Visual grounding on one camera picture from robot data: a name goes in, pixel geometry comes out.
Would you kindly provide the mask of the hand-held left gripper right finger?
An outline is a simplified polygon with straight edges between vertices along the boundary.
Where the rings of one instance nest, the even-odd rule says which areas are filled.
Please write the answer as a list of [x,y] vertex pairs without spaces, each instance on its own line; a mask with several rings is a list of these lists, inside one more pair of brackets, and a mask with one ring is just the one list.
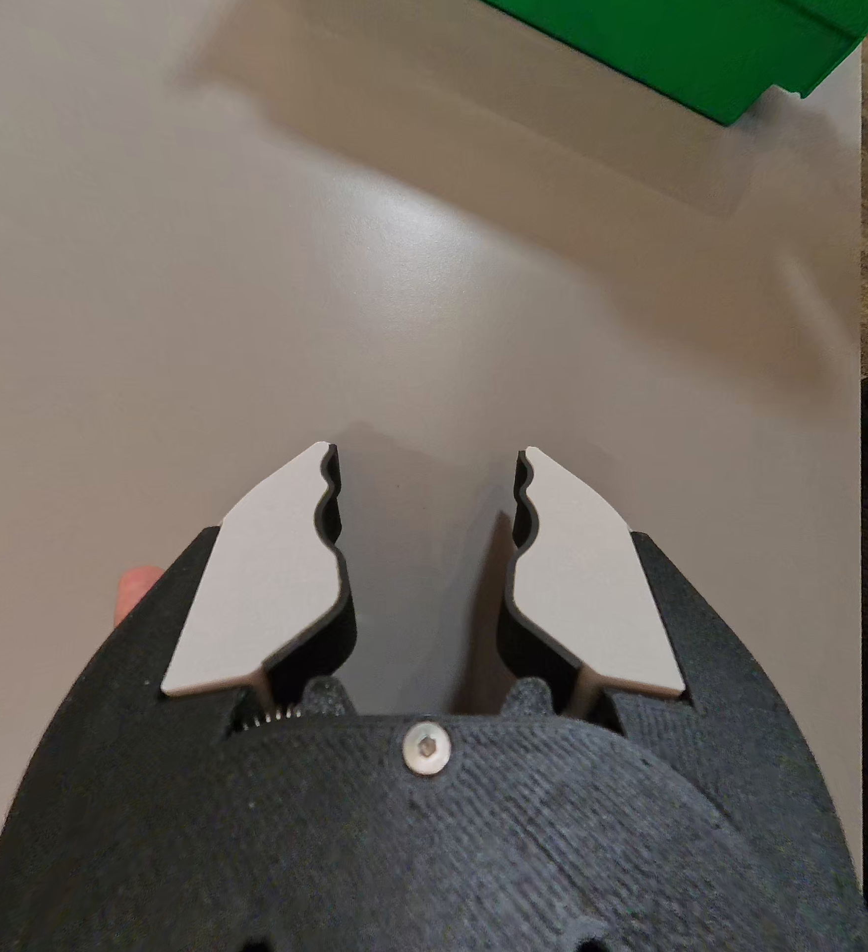
[[515,469],[513,553],[499,657],[548,688],[555,714],[586,719],[606,690],[686,700],[686,681],[632,531],[586,482],[536,446]]

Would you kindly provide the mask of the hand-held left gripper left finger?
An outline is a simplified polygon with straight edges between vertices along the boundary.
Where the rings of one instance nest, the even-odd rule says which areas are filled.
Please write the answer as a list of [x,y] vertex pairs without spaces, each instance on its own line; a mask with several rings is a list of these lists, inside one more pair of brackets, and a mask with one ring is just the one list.
[[309,446],[226,514],[162,681],[170,698],[248,688],[268,715],[301,705],[356,646],[338,549],[336,445]]

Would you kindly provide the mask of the green plastic bin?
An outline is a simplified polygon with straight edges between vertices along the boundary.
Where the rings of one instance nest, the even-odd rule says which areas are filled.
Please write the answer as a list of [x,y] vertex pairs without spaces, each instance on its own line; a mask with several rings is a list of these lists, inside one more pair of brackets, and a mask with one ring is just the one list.
[[769,89],[810,96],[868,34],[868,1],[489,1],[724,126]]

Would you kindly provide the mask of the grey desk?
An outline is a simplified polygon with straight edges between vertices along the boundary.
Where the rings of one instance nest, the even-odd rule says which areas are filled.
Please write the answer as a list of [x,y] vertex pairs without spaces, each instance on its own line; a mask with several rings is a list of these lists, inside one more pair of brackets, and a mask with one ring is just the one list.
[[490,713],[519,451],[650,535],[862,865],[860,54],[715,125],[482,2],[0,2],[0,830],[112,629],[335,443],[369,713]]

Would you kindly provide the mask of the person's left hand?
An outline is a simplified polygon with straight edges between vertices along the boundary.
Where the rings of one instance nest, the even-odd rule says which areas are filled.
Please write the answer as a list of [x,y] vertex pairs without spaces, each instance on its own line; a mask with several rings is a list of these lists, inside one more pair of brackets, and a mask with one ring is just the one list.
[[154,565],[139,565],[124,572],[118,579],[113,626],[118,627],[145,595],[163,576]]

